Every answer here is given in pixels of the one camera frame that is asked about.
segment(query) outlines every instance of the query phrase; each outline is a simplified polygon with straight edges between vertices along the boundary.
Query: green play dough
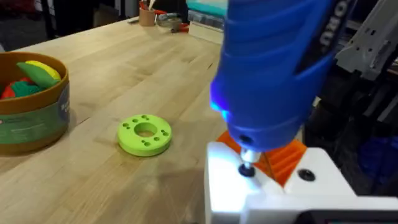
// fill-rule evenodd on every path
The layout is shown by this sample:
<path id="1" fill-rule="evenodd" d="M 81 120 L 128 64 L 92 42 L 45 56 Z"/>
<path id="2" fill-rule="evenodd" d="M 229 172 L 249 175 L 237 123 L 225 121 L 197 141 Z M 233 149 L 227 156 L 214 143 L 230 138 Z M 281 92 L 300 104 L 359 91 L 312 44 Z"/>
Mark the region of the green play dough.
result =
<path id="1" fill-rule="evenodd" d="M 15 93 L 15 97 L 29 96 L 42 91 L 37 85 L 30 85 L 25 81 L 15 82 L 11 88 Z"/>
<path id="2" fill-rule="evenodd" d="M 172 129 L 162 118 L 140 114 L 125 119 L 118 128 L 119 145 L 135 156 L 154 156 L 164 152 L 172 139 Z"/>
<path id="3" fill-rule="evenodd" d="M 59 82 L 51 77 L 43 68 L 24 62 L 18 62 L 17 66 L 39 87 L 48 89 Z"/>

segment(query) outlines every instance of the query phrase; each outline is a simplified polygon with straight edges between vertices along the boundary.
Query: blue tool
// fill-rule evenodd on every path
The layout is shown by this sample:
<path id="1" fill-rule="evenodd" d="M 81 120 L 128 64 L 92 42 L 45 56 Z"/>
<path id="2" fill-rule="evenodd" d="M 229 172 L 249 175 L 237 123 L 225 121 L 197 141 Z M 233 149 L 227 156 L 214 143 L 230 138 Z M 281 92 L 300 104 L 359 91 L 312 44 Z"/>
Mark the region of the blue tool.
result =
<path id="1" fill-rule="evenodd" d="M 249 164 L 293 140 L 355 0 L 229 0 L 211 106 Z"/>

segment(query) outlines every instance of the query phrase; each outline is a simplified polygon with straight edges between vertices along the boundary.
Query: green donut-shaped part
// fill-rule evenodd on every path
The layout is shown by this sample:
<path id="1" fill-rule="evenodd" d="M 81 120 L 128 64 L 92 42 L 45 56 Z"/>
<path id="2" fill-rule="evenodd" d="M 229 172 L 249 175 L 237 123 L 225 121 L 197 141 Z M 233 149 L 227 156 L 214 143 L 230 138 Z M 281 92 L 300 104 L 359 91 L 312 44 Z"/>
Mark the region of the green donut-shaped part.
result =
<path id="1" fill-rule="evenodd" d="M 119 145 L 135 156 L 155 156 L 164 152 L 172 139 L 172 128 L 164 119 L 140 114 L 125 119 L 118 128 Z"/>

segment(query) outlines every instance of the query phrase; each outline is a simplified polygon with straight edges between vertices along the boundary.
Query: wooden tabletop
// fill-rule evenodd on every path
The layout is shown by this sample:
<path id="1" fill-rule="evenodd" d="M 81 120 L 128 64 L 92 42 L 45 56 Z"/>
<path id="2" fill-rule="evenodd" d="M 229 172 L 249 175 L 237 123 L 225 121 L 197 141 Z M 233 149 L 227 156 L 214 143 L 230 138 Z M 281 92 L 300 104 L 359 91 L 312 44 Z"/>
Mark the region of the wooden tabletop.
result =
<path id="1" fill-rule="evenodd" d="M 209 107 L 219 45 L 122 21 L 20 51 L 67 65 L 72 117 L 48 149 L 0 157 L 0 224 L 204 223 L 206 144 L 226 129 Z M 166 152 L 119 148 L 117 126 L 135 114 L 170 123 Z"/>

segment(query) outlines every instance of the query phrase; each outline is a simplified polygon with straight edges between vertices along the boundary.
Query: orange plastic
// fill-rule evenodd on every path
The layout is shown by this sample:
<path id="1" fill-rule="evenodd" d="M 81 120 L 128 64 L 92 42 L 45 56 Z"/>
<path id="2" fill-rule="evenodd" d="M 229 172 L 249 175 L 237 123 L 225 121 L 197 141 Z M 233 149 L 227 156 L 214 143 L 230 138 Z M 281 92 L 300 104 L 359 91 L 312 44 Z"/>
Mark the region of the orange plastic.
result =
<path id="1" fill-rule="evenodd" d="M 217 141 L 225 143 L 238 154 L 241 153 L 241 146 L 234 141 L 228 131 L 225 131 Z M 273 174 L 274 180 L 283 186 L 306 150 L 307 147 L 303 143 L 294 139 L 285 147 L 262 153 L 259 162 L 254 165 L 268 176 Z"/>

